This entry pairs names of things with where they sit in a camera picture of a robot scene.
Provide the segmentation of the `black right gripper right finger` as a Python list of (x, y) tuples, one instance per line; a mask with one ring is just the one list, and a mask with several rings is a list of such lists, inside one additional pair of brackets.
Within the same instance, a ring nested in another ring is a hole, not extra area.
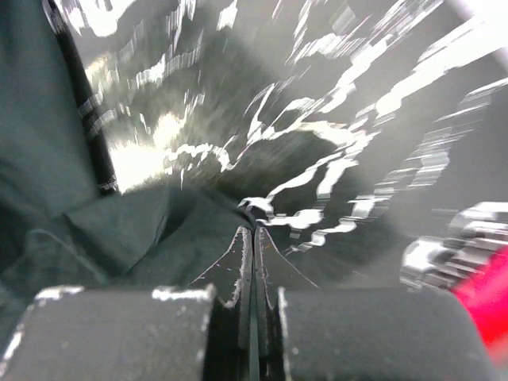
[(425, 287), (318, 288), (253, 238), (262, 380), (499, 380), (468, 312)]

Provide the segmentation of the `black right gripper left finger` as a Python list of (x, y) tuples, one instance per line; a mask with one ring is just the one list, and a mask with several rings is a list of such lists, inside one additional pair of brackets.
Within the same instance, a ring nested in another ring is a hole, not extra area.
[(247, 380), (252, 234), (189, 287), (47, 287), (1, 354), (4, 380)]

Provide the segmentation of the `black t shirt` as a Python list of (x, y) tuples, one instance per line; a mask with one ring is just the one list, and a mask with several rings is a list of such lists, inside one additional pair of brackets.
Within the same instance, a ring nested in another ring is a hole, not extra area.
[(39, 1), (1, 4), (1, 328), (58, 286), (194, 287), (227, 306), (241, 283), (252, 216), (209, 190), (109, 187), (106, 149), (89, 142), (84, 74)]

